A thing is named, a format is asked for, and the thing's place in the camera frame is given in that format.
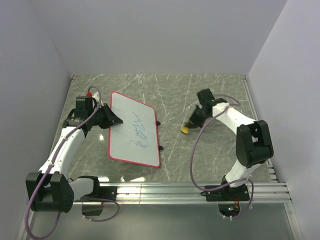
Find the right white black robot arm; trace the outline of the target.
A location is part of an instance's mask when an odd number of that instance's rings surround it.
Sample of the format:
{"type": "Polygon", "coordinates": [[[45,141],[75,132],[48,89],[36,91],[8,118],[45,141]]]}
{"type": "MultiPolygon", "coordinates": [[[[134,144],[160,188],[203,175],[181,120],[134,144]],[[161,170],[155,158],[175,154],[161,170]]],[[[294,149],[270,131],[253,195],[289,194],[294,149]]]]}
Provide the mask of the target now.
{"type": "Polygon", "coordinates": [[[268,159],[273,157],[274,149],[269,126],[264,120],[254,120],[245,116],[234,106],[240,102],[232,98],[234,103],[226,100],[226,95],[214,97],[210,89],[203,89],[197,93],[200,105],[195,107],[188,121],[181,128],[181,132],[188,134],[190,129],[200,128],[200,134],[212,120],[218,120],[227,126],[236,136],[236,162],[224,176],[225,182],[220,190],[222,197],[232,200],[238,195],[238,188],[246,183],[251,174],[268,159]]]}

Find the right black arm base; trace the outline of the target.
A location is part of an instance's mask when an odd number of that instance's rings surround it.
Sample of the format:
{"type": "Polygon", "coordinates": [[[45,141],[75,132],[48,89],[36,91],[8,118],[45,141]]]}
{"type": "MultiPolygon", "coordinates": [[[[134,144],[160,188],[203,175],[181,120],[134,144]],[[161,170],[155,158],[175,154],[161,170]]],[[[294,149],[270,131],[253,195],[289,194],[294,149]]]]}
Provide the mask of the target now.
{"type": "Polygon", "coordinates": [[[200,195],[205,197],[207,202],[234,202],[235,200],[250,200],[248,187],[245,184],[238,187],[226,186],[217,191],[202,191],[200,195]]]}

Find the pink framed whiteboard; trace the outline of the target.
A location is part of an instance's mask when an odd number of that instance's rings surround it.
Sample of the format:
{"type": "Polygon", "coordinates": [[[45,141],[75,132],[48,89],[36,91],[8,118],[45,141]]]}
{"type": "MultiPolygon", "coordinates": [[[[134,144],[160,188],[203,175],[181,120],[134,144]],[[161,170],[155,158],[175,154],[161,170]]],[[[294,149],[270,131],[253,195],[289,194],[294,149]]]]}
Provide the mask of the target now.
{"type": "Polygon", "coordinates": [[[161,157],[154,108],[116,91],[110,95],[110,108],[123,123],[109,128],[109,157],[158,168],[161,157]]]}

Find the yellow bone shaped eraser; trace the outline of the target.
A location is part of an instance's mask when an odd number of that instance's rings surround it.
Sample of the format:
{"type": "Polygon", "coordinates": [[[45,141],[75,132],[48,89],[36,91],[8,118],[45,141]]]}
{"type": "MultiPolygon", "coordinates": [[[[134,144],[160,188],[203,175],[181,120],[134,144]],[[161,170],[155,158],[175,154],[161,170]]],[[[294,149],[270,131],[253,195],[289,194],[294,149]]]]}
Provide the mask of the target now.
{"type": "Polygon", "coordinates": [[[189,128],[188,128],[188,127],[183,127],[183,128],[180,129],[180,131],[181,131],[183,134],[187,135],[187,134],[189,133],[189,128]]]}

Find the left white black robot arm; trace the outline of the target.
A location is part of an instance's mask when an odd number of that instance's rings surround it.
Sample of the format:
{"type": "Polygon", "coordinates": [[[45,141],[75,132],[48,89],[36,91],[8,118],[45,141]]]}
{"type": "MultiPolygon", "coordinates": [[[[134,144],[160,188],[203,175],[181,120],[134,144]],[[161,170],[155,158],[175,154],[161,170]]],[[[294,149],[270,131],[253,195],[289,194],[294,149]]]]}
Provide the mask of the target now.
{"type": "Polygon", "coordinates": [[[98,177],[85,175],[69,182],[67,173],[78,148],[93,127],[108,129],[122,123],[110,107],[102,103],[98,94],[77,97],[75,108],[64,120],[50,156],[38,172],[31,172],[26,177],[30,209],[67,213],[73,202],[81,198],[98,200],[101,196],[98,177]]]}

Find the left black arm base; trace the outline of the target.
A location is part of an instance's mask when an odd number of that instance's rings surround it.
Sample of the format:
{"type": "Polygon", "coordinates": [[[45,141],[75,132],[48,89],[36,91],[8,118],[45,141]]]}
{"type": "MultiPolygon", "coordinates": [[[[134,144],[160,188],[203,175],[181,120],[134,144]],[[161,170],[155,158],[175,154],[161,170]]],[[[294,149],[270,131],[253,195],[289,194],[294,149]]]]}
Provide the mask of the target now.
{"type": "Polygon", "coordinates": [[[118,187],[112,186],[101,186],[98,191],[82,196],[77,202],[90,201],[91,199],[105,199],[115,201],[117,198],[118,187]]]}

